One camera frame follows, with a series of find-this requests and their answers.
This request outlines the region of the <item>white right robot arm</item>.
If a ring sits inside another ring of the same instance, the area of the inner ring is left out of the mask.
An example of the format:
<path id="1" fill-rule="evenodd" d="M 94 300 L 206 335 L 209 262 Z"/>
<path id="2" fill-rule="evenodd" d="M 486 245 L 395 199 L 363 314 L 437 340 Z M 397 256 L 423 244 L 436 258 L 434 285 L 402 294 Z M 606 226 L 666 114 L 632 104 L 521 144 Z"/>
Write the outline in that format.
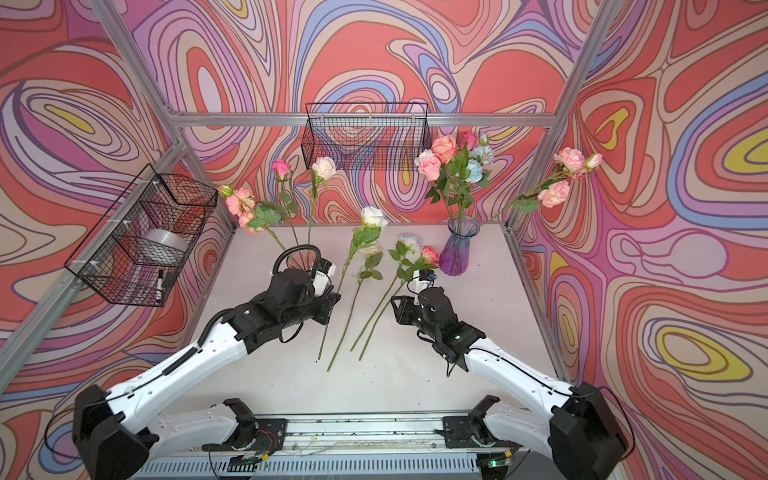
<path id="1" fill-rule="evenodd" d="M 629 442 L 599 388 L 557 380 L 518 360 L 460 320 L 441 287 L 390 300 L 400 325 L 413 326 L 453 371 L 482 377 L 518 401 L 487 395 L 465 416 L 446 417 L 439 433 L 449 448 L 508 446 L 550 458 L 567 479 L 607 479 Z"/>

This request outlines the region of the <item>hot pink rose stem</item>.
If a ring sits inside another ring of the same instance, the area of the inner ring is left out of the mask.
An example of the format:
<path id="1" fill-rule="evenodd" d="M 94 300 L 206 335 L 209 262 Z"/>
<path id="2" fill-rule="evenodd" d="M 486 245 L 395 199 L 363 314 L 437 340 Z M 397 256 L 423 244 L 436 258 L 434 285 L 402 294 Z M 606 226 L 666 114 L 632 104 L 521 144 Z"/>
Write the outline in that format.
<path id="1" fill-rule="evenodd" d="M 468 151 L 475 149 L 478 145 L 478 137 L 470 132 L 465 131 L 460 136 L 460 146 Z"/>

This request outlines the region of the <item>purple blue glass vase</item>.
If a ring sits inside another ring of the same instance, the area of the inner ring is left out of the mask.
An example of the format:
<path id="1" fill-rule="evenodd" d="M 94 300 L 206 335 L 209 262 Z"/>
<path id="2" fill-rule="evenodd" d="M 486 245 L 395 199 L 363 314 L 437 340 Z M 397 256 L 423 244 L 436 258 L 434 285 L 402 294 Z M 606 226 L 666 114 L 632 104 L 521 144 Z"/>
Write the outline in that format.
<path id="1" fill-rule="evenodd" d="M 439 255 L 439 269 L 448 276 L 464 274 L 469 266 L 472 239 L 480 231 L 480 223 L 473 217 L 455 217 L 448 222 L 449 238 Z"/>

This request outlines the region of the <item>magenta rose stem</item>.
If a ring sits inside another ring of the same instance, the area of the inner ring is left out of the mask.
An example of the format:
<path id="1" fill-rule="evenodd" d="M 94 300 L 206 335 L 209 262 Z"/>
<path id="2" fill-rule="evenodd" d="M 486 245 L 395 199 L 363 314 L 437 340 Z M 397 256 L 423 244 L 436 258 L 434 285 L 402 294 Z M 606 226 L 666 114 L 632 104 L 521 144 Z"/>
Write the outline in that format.
<path id="1" fill-rule="evenodd" d="M 285 209 L 285 221 L 289 224 L 295 243 L 299 244 L 298 234 L 295 229 L 294 219 L 298 214 L 298 206 L 293 193 L 293 169 L 291 164 L 283 159 L 275 160 L 272 164 L 272 171 L 277 182 L 278 203 Z"/>

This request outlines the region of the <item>pale pink rose bunch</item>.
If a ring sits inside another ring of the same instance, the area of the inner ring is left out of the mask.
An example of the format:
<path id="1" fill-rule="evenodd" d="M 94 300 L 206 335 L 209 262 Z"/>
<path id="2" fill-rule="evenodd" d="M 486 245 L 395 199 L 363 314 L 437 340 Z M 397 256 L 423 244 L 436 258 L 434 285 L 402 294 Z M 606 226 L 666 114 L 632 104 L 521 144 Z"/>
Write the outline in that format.
<path id="1" fill-rule="evenodd" d="M 601 153 L 587 155 L 576 148 L 565 147 L 553 156 L 553 160 L 554 169 L 546 179 L 508 202 L 487 223 L 511 211 L 527 214 L 563 204 L 570 196 L 571 184 L 597 170 L 604 156 Z"/>

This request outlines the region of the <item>salmon pink rose stem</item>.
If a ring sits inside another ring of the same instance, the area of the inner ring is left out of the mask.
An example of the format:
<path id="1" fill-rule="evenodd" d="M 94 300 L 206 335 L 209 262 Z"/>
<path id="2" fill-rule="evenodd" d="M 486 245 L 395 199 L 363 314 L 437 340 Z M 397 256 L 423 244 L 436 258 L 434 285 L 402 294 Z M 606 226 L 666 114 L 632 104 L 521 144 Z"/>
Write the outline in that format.
<path id="1" fill-rule="evenodd" d="M 453 136 L 444 135 L 433 141 L 431 151 L 440 161 L 440 169 L 433 187 L 443 200 L 448 212 L 448 219 L 462 216 L 462 169 L 465 164 L 463 150 L 459 148 Z"/>

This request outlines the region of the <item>pink spray rose bunch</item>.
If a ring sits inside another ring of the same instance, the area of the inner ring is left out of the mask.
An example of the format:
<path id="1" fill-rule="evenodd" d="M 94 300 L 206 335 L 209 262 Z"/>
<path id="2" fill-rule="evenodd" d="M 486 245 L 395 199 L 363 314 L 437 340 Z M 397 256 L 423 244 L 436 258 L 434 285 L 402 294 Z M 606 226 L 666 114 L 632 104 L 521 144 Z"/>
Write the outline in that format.
<path id="1" fill-rule="evenodd" d="M 247 187 L 235 189 L 229 185 L 221 185 L 217 191 L 225 200 L 229 213 L 237 218 L 241 229 L 252 235 L 267 233 L 282 251 L 286 250 L 286 246 L 273 231 L 273 227 L 285 217 L 280 206 L 257 200 L 252 190 Z"/>

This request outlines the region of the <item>light pink rose stem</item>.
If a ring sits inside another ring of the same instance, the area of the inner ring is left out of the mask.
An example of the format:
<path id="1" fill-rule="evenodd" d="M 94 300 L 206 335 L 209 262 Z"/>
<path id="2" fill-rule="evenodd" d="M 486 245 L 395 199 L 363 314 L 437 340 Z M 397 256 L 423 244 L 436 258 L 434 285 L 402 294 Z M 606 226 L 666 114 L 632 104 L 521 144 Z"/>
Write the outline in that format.
<path id="1" fill-rule="evenodd" d="M 450 204 L 448 177 L 444 164 L 431 150 L 422 151 L 414 160 L 414 164 L 419 175 L 430 185 L 425 194 L 425 199 L 430 204 L 441 203 L 446 210 L 446 222 L 449 223 L 454 218 L 455 213 Z"/>

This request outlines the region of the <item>light blue flower stem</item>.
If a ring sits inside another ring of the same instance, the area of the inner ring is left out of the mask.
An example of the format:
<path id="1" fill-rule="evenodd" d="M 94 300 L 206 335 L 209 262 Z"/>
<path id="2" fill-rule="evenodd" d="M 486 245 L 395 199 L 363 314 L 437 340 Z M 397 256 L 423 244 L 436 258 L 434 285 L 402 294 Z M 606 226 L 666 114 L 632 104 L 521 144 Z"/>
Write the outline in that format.
<path id="1" fill-rule="evenodd" d="M 495 161 L 495 153 L 488 137 L 486 135 L 477 137 L 478 145 L 475 149 L 468 151 L 463 148 L 467 154 L 466 166 L 460 174 L 459 184 L 459 205 L 463 210 L 467 210 L 474 203 L 473 189 L 479 190 L 490 186 L 489 167 Z"/>

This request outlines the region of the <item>cream peach rose stem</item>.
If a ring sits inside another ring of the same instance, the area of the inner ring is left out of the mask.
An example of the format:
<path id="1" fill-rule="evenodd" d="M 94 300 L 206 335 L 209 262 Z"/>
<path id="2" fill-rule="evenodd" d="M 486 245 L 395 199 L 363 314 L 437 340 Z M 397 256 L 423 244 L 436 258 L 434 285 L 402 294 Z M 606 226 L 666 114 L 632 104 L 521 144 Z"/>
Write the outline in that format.
<path id="1" fill-rule="evenodd" d="M 328 156 L 319 157 L 316 159 L 311 167 L 311 190 L 310 190 L 310 208 L 308 213 L 307 225 L 307 241 L 312 240 L 312 229 L 314 225 L 314 215 L 317 209 L 317 204 L 320 196 L 321 188 L 336 174 L 337 167 L 335 161 Z"/>

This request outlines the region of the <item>white rose stem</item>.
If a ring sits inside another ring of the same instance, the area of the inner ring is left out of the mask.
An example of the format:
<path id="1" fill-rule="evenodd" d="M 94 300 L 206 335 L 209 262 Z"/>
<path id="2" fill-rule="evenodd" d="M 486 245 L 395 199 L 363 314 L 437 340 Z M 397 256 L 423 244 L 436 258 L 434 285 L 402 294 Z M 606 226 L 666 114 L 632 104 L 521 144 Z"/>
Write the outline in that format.
<path id="1" fill-rule="evenodd" d="M 389 222 L 385 217 L 385 214 L 379 208 L 373 207 L 373 206 L 366 206 L 361 210 L 361 225 L 353 229 L 347 257 L 344 261 L 341 278 L 338 284 L 339 292 L 341 292 L 343 286 L 345 285 L 345 281 L 347 279 L 354 280 L 352 285 L 354 286 L 354 289 L 355 289 L 356 276 L 360 267 L 363 264 L 362 255 L 358 253 L 358 250 L 363 247 L 369 246 L 375 242 L 379 243 L 381 234 L 383 230 L 388 226 L 388 224 Z"/>

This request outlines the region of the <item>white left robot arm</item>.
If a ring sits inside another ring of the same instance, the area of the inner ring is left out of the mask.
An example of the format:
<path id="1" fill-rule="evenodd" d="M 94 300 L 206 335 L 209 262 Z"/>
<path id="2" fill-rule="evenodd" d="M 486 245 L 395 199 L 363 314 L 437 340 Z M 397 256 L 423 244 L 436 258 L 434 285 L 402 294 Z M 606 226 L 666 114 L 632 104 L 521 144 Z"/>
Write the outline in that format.
<path id="1" fill-rule="evenodd" d="M 238 398 L 195 412 L 165 411 L 223 367 L 282 340 L 284 329 L 307 320 L 327 325 L 341 298 L 335 269 L 316 246 L 291 247 L 276 259 L 266 291 L 215 314 L 196 341 L 129 380 L 79 393 L 72 441 L 89 476 L 128 479 L 152 460 L 204 445 L 249 449 L 260 427 Z"/>

